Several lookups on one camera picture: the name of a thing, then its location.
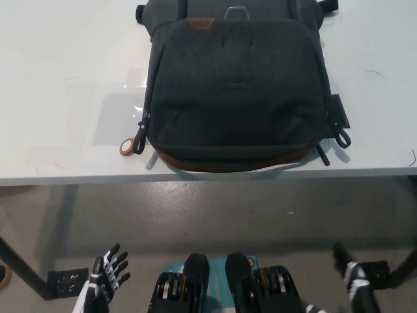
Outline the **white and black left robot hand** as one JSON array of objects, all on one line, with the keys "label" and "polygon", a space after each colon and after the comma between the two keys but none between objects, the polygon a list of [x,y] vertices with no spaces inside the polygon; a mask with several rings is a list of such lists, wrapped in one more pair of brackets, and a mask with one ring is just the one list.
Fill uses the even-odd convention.
[{"label": "white and black left robot hand", "polygon": [[109,312],[117,290],[126,282],[131,274],[128,267],[128,252],[119,254],[120,244],[116,243],[103,256],[97,256],[91,274],[84,283],[73,313]]}]

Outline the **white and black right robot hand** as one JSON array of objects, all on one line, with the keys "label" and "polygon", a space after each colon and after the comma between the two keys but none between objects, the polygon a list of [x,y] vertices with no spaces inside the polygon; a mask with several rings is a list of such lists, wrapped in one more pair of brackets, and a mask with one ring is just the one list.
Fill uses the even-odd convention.
[{"label": "white and black right robot hand", "polygon": [[334,267],[346,285],[352,312],[381,312],[374,296],[371,282],[359,262],[347,248],[336,241],[332,248]]}]

